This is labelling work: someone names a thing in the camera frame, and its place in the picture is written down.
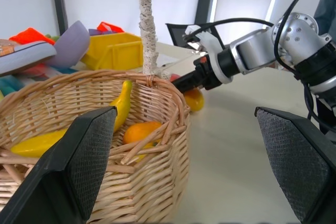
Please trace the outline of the orange yellow toy mango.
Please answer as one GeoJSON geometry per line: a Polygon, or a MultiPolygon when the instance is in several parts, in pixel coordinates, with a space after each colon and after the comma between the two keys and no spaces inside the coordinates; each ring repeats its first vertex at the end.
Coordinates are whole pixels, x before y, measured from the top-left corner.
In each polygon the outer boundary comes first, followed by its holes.
{"type": "Polygon", "coordinates": [[[187,91],[183,95],[192,112],[197,112],[203,108],[204,97],[199,89],[187,91]]]}
{"type": "Polygon", "coordinates": [[[126,130],[123,136],[123,144],[141,141],[161,125],[162,123],[157,121],[136,123],[126,130]]]}

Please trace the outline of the yellow toy banana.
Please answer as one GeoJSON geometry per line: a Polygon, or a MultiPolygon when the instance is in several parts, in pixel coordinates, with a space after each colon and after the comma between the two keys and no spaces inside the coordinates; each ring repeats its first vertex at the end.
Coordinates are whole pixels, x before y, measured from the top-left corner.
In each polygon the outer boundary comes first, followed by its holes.
{"type": "MultiPolygon", "coordinates": [[[[116,132],[128,117],[131,108],[131,91],[132,82],[124,81],[120,95],[109,104],[117,108],[113,132],[116,132]]],[[[10,151],[23,157],[41,157],[64,136],[66,131],[67,128],[29,138],[13,146],[10,151]]]]}

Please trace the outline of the grey plate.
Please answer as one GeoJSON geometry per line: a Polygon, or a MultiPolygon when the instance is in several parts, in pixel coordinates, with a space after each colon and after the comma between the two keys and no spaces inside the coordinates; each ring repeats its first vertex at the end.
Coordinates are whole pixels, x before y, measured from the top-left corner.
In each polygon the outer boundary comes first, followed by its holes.
{"type": "Polygon", "coordinates": [[[45,41],[24,45],[0,40],[0,77],[18,73],[56,55],[54,46],[45,41]]]}

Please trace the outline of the teal foam item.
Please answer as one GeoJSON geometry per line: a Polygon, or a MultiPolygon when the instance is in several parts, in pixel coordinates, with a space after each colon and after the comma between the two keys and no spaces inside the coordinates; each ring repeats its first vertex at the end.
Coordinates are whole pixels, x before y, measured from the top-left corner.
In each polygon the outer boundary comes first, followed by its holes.
{"type": "Polygon", "coordinates": [[[0,77],[0,92],[3,96],[19,91],[24,86],[21,81],[12,75],[0,77]]]}

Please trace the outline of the orange cloth item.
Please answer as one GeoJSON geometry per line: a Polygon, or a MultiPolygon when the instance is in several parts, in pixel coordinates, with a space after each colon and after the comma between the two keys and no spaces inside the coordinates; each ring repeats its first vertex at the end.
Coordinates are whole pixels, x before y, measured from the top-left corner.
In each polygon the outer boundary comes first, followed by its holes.
{"type": "Polygon", "coordinates": [[[39,31],[29,27],[24,31],[19,32],[17,35],[14,35],[9,38],[9,40],[19,43],[21,45],[29,44],[37,41],[44,41],[51,45],[54,45],[55,42],[51,39],[40,33],[39,31]]]}

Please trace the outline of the person in dark grey clothing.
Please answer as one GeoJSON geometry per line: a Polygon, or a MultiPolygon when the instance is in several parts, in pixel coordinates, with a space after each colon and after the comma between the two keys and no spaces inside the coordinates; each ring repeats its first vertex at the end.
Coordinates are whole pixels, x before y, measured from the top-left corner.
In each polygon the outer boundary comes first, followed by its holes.
{"type": "Polygon", "coordinates": [[[319,0],[314,19],[319,35],[328,33],[336,41],[336,0],[319,0]]]}

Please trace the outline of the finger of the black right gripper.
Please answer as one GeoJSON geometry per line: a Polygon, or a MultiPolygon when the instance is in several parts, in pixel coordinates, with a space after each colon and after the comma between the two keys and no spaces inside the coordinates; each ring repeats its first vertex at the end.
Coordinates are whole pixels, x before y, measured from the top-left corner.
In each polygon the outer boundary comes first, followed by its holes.
{"type": "Polygon", "coordinates": [[[201,86],[200,76],[196,71],[189,72],[172,80],[172,84],[179,90],[180,93],[191,91],[201,86]]]}

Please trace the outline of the red orange toy item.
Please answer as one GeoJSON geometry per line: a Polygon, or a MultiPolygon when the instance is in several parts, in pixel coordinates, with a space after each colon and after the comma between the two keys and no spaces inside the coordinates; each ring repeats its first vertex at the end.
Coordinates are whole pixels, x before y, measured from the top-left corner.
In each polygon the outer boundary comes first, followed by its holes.
{"type": "Polygon", "coordinates": [[[107,23],[107,22],[101,22],[98,26],[97,26],[97,30],[99,30],[100,32],[113,32],[113,33],[123,33],[124,30],[116,25],[107,23]]]}

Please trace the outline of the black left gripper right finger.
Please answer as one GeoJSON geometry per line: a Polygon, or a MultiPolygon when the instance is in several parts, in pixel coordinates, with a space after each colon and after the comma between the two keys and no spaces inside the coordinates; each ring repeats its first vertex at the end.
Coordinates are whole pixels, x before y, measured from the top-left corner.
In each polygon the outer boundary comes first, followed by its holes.
{"type": "Polygon", "coordinates": [[[301,224],[336,224],[336,144],[308,119],[257,107],[272,172],[301,224]]]}

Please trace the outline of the yellow plastic bin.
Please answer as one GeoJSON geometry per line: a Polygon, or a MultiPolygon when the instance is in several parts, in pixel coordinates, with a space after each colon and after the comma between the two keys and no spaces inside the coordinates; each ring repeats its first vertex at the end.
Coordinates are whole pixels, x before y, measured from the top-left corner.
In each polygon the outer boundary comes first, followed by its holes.
{"type": "Polygon", "coordinates": [[[91,36],[81,62],[91,70],[139,68],[143,65],[142,39],[130,33],[91,36]]]}

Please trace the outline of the black chair back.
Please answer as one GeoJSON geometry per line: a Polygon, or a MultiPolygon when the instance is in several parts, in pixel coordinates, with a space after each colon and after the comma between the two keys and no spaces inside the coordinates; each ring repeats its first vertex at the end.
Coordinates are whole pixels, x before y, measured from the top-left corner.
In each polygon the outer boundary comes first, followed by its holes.
{"type": "MultiPolygon", "coordinates": [[[[197,44],[193,44],[193,43],[187,44],[184,41],[183,36],[185,35],[185,30],[186,30],[188,25],[166,23],[166,26],[168,28],[168,31],[169,31],[169,34],[171,36],[171,39],[172,39],[172,42],[173,42],[174,46],[187,48],[187,49],[204,51],[197,44]]],[[[218,33],[216,27],[211,27],[207,31],[209,33],[211,33],[213,36],[215,36],[218,39],[222,49],[225,49],[225,46],[224,46],[224,44],[223,44],[223,42],[222,42],[222,40],[219,36],[219,33],[218,33]]]]}

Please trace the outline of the purple plastic bowl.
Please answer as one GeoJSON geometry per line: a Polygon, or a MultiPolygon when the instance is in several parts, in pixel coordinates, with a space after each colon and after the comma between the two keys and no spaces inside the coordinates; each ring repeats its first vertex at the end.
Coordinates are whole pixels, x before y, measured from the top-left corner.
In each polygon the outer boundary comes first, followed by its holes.
{"type": "Polygon", "coordinates": [[[81,21],[73,23],[55,42],[56,55],[46,64],[59,69],[76,65],[88,51],[90,35],[81,21]]]}

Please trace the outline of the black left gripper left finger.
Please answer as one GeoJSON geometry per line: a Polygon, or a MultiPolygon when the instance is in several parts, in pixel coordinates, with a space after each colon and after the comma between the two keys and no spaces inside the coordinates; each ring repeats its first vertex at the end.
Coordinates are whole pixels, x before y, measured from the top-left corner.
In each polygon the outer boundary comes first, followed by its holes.
{"type": "Polygon", "coordinates": [[[0,211],[0,224],[86,224],[106,172],[116,116],[114,106],[78,116],[0,211]]]}

